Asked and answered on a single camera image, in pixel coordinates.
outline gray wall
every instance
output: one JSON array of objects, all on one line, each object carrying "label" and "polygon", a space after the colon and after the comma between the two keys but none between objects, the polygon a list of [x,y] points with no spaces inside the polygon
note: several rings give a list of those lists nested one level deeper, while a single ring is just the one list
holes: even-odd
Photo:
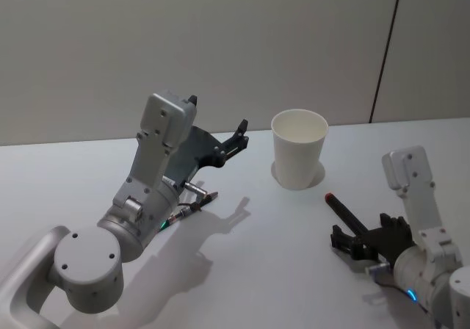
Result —
[{"label": "gray wall", "polygon": [[470,0],[399,0],[374,122],[470,116]]},{"label": "gray wall", "polygon": [[133,137],[152,92],[209,131],[365,123],[395,0],[0,0],[0,144]]}]

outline white paper cup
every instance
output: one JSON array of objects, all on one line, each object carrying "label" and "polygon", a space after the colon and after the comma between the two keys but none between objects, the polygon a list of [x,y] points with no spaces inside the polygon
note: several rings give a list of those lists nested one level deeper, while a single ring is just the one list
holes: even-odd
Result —
[{"label": "white paper cup", "polygon": [[290,109],[271,121],[275,173],[287,189],[305,189],[317,171],[328,123],[313,111]]}]

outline table surface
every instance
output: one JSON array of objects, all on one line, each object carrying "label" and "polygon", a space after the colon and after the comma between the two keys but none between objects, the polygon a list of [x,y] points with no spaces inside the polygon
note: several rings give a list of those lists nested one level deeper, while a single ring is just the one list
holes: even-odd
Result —
[{"label": "table surface", "polygon": [[[444,225],[468,264],[470,119],[331,127],[320,158],[324,177],[298,192],[272,177],[271,133],[247,135],[246,151],[193,179],[219,198],[123,266],[117,305],[80,314],[55,289],[42,314],[63,329],[431,328],[411,301],[331,250],[331,226],[344,225],[324,196],[334,192],[369,228],[381,212],[403,215],[380,159],[423,145]],[[0,148],[0,266],[44,226],[95,225],[136,147],[135,140],[108,140]]]}]

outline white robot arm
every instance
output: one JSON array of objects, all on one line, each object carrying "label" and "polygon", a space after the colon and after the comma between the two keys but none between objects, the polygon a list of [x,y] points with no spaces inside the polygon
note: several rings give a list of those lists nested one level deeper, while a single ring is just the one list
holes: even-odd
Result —
[{"label": "white robot arm", "polygon": [[442,225],[423,147],[392,151],[382,162],[388,185],[403,199],[416,243],[395,263],[396,284],[413,291],[435,321],[470,328],[470,267],[462,267],[458,247]]},{"label": "white robot arm", "polygon": [[382,163],[409,224],[403,217],[381,214],[382,227],[368,230],[329,193],[328,205],[355,234],[348,236],[335,225],[332,246],[353,260],[379,262],[366,271],[379,285],[380,273],[393,275],[396,287],[418,302],[439,328],[470,328],[470,267],[462,267],[458,247],[442,226],[426,152],[421,146],[392,151]]},{"label": "white robot arm", "polygon": [[138,258],[177,207],[186,188],[206,191],[190,180],[205,166],[222,167],[247,147],[243,120],[235,134],[219,142],[192,125],[197,98],[169,92],[148,99],[137,133],[131,172],[97,226],[70,232],[57,226],[31,239],[0,278],[0,328],[57,329],[39,315],[54,286],[77,310],[107,310],[123,291],[122,263]]}]

